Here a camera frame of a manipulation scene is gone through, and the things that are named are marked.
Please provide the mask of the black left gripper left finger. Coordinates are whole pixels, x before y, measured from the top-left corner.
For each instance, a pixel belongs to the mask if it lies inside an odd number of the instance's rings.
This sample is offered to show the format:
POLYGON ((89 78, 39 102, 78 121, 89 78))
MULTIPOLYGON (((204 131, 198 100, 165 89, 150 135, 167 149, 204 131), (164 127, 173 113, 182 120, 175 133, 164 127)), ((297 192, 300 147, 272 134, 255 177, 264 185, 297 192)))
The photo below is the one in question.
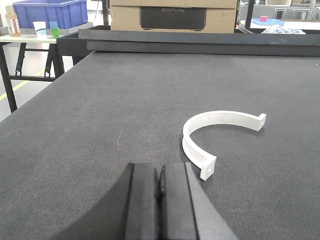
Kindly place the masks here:
POLYGON ((112 188, 54 240, 157 240, 158 175, 150 163, 129 163, 112 188))

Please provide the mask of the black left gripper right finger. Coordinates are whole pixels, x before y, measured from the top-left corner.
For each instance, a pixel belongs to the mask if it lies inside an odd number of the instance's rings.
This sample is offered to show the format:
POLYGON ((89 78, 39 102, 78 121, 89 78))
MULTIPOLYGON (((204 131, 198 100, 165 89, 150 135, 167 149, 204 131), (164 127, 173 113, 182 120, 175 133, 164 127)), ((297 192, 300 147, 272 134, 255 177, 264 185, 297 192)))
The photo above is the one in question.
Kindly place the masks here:
POLYGON ((190 163, 164 165, 160 175, 163 240, 236 240, 200 186, 190 163))

